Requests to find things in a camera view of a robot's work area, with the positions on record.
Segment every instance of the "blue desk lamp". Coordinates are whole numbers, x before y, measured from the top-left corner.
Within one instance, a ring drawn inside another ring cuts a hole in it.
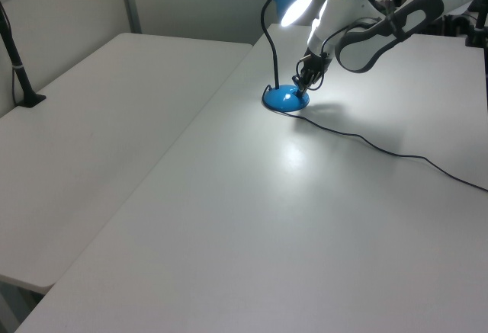
[[[276,57],[276,48],[273,44],[268,30],[265,26],[265,12],[272,0],[267,0],[261,11],[261,27],[268,38],[271,50],[273,51],[273,66],[274,66],[274,88],[266,91],[263,101],[266,107],[281,112],[291,112],[304,108],[308,102],[308,94],[303,97],[297,97],[295,93],[298,88],[296,85],[280,85],[278,81],[278,58]],[[289,26],[295,22],[310,6],[312,0],[274,0],[276,2],[276,9],[278,13],[278,20],[282,27]]]

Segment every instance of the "black cable holder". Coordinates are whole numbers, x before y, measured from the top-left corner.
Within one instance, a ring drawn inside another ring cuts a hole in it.
[[[46,99],[45,95],[37,94],[29,82],[27,73],[25,72],[24,64],[15,46],[14,38],[12,36],[11,27],[8,23],[8,19],[0,2],[0,34],[3,39],[5,48],[7,49],[8,56],[12,63],[12,68],[17,75],[18,81],[21,84],[22,91],[24,92],[24,100],[18,103],[18,106],[32,108]]]

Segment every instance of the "desk lamp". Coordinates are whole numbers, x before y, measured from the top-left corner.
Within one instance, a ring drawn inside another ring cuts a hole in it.
[[[21,57],[18,54],[17,47],[15,47],[14,38],[8,21],[7,14],[0,2],[0,35],[2,36],[5,48],[12,62],[12,69],[17,74],[19,83],[21,83],[22,90],[24,91],[24,100],[16,104],[22,107],[32,108],[36,104],[46,99],[45,95],[37,94],[31,87],[29,78],[24,69]]]
[[[308,94],[299,98],[295,95],[298,91],[296,85],[280,85],[278,81],[278,58],[276,57],[276,48],[273,40],[268,33],[265,26],[265,12],[272,0],[267,0],[261,11],[261,27],[268,38],[271,50],[273,51],[273,66],[274,66],[274,88],[266,91],[263,101],[267,107],[273,110],[282,112],[291,112],[304,108],[308,102]],[[289,26],[295,22],[310,6],[312,0],[274,0],[276,2],[276,9],[278,13],[278,20],[282,27]]]

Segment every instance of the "black power cord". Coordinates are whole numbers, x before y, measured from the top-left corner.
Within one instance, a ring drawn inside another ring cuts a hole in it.
[[[478,190],[481,190],[481,191],[484,191],[484,192],[488,192],[488,189],[486,188],[483,188],[481,186],[478,186],[476,184],[472,184],[470,182],[467,182],[467,181],[464,181],[458,177],[455,177],[454,175],[450,175],[449,173],[447,173],[444,169],[442,169],[441,167],[437,166],[436,164],[434,164],[433,162],[431,162],[430,160],[428,160],[425,156],[421,156],[421,155],[404,155],[404,154],[397,154],[395,152],[390,152],[388,150],[385,150],[385,149],[382,149],[380,146],[376,146],[375,144],[373,144],[371,141],[367,140],[366,138],[364,138],[363,136],[361,135],[358,135],[357,133],[343,133],[341,131],[337,131],[337,130],[333,130],[333,129],[330,129],[328,127],[324,127],[324,126],[321,126],[319,125],[318,123],[315,123],[313,122],[311,119],[309,118],[306,118],[304,116],[300,116],[300,115],[297,115],[297,114],[290,114],[288,112],[281,112],[279,110],[274,110],[272,108],[270,108],[264,101],[264,96],[265,96],[265,93],[266,91],[270,90],[271,89],[271,86],[268,85],[265,90],[263,91],[262,93],[262,98],[261,98],[261,103],[266,107],[268,108],[269,110],[271,110],[272,112],[275,112],[277,114],[282,114],[284,116],[288,116],[288,117],[291,117],[291,118],[297,118],[299,120],[304,120],[308,123],[311,123],[312,125],[314,125],[315,127],[318,127],[319,129],[321,130],[324,130],[324,131],[328,131],[330,133],[335,133],[337,135],[342,135],[342,136],[348,136],[348,137],[357,137],[361,140],[363,140],[364,142],[366,142],[369,146],[371,146],[372,148],[380,151],[380,152],[383,152],[385,154],[388,154],[388,155],[392,155],[392,156],[396,156],[397,158],[414,158],[414,159],[421,159],[421,160],[424,160],[426,162],[428,162],[431,166],[433,166],[434,168],[438,169],[439,171],[441,171],[442,173],[444,173],[445,175],[447,175],[448,177],[452,178],[452,179],[455,179],[456,181],[458,182],[461,182],[461,183],[464,183],[464,184],[467,184],[468,186],[471,186],[471,187],[474,187],[474,188],[477,188]]]

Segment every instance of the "table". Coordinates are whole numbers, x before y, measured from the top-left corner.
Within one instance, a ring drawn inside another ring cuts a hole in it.
[[[250,48],[121,34],[0,119],[0,280],[48,291]]]
[[[281,83],[309,30],[271,26]],[[483,331],[488,195],[264,109],[272,80],[262,37],[18,332]],[[414,36],[301,113],[486,187],[484,85]]]

